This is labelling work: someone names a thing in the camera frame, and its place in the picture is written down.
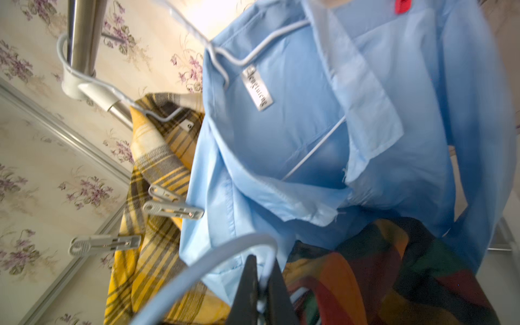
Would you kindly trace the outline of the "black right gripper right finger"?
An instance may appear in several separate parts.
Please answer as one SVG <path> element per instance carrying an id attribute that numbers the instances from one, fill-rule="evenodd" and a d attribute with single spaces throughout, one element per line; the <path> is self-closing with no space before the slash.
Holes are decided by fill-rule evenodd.
<path id="1" fill-rule="evenodd" d="M 295 313 L 282 272 L 275 261 L 268 287 L 265 292 L 266 307 L 264 320 L 267 325 L 298 325 L 299 319 Z"/>

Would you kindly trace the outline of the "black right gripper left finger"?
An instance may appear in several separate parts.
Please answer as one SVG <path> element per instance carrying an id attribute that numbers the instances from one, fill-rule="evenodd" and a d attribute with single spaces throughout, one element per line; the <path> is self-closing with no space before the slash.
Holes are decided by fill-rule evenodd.
<path id="1" fill-rule="evenodd" d="M 257 259 L 249 255 L 225 325 L 256 325 L 258 296 Z"/>

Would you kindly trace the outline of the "light blue wire hanger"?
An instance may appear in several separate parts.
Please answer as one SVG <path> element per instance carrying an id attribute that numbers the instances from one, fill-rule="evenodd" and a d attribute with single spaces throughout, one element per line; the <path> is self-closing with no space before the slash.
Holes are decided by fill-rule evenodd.
<path id="1" fill-rule="evenodd" d="M 278 245 L 276 240 L 268 234 L 247 234 L 226 242 L 226 244 L 204 254 L 195 264 L 185 269 L 164 286 L 148 302 L 145 308 L 132 319 L 131 323 L 158 324 L 163 319 L 163 316 L 168 314 L 176 301 L 181 299 L 188 289 L 198 283 L 203 276 L 223 264 L 223 262 L 254 246 L 264 246 L 267 249 L 265 265 L 258 284 L 259 295 L 261 297 L 264 296 L 268 288 L 270 276 L 277 262 Z"/>

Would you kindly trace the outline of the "dark multicolour plaid shirt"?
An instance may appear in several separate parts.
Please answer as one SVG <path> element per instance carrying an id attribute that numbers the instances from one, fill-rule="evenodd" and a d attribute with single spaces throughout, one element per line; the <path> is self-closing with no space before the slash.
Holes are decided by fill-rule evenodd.
<path id="1" fill-rule="evenodd" d="M 416 219 L 378 219 L 328 250 L 296 242 L 283 271 L 302 324 L 498 324 L 474 273 Z"/>

